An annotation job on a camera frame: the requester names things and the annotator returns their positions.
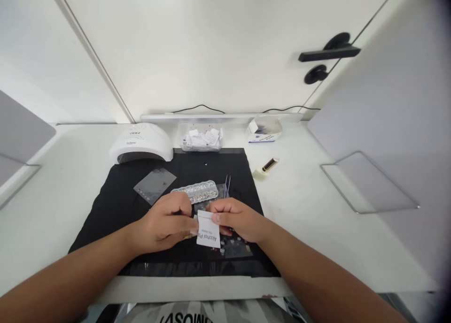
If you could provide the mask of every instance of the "nail polish bottle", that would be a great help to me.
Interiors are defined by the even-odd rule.
[[[264,181],[269,175],[269,170],[276,165],[280,160],[278,158],[272,158],[262,168],[257,168],[252,173],[252,177],[258,181]]]

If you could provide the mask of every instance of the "door handle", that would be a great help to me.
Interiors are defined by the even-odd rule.
[[[306,74],[304,82],[308,85],[311,85],[317,81],[323,81],[329,76],[329,73],[327,73],[326,71],[327,67],[324,65],[315,66]]]
[[[347,32],[339,33],[329,40],[321,51],[302,52],[300,62],[352,58],[360,53],[360,48],[349,43],[351,35]]]

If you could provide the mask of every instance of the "uv nail lamp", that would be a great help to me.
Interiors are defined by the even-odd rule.
[[[138,160],[171,161],[172,142],[160,127],[153,123],[138,123],[123,132],[109,151],[114,164]]]

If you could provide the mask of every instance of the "black mat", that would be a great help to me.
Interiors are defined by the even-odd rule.
[[[164,167],[177,177],[163,194],[168,194],[174,188],[207,180],[221,184],[226,175],[231,175],[230,196],[263,214],[243,148],[223,148],[218,153],[174,151],[171,162],[142,159],[114,165],[69,253],[142,218],[150,205],[133,187],[156,167]],[[169,250],[139,256],[119,274],[157,277],[279,277],[279,272],[258,245],[248,245],[253,256],[226,258],[219,250],[197,245],[196,238],[191,238],[177,243]]]

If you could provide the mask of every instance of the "white table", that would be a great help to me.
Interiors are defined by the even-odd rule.
[[[111,163],[108,151],[130,125],[59,125],[30,163],[43,168],[0,212],[0,295],[66,255]],[[175,125],[162,128],[179,147]],[[331,158],[304,123],[274,143],[248,144],[227,124],[224,147],[244,147],[250,169],[281,161],[256,187],[266,217],[376,292],[436,290],[437,284],[377,215],[356,215],[319,168]],[[259,298],[290,294],[279,278],[116,277],[100,303]]]

